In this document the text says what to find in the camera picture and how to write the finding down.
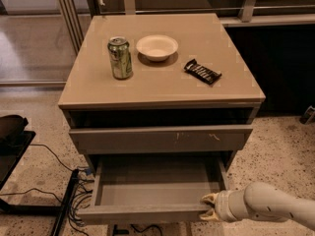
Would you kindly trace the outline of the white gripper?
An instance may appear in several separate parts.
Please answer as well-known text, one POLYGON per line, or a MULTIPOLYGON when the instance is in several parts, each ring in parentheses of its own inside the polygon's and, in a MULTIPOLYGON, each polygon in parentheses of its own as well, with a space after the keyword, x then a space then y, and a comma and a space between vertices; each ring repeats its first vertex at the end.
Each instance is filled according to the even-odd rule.
POLYGON ((212 222, 234 222, 249 217, 248 206, 243 191, 221 191, 210 193, 201 198, 201 203, 211 208, 199 215, 201 220, 212 222))

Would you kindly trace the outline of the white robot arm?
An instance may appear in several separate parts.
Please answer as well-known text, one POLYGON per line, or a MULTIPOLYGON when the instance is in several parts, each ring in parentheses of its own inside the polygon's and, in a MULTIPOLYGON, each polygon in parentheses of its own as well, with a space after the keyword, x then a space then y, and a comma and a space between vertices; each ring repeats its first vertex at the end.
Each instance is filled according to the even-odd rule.
POLYGON ((235 222, 243 219, 281 222, 292 220, 315 230, 315 202, 294 197, 264 182, 243 190, 210 193, 201 202, 211 208, 200 215, 205 221, 235 222))

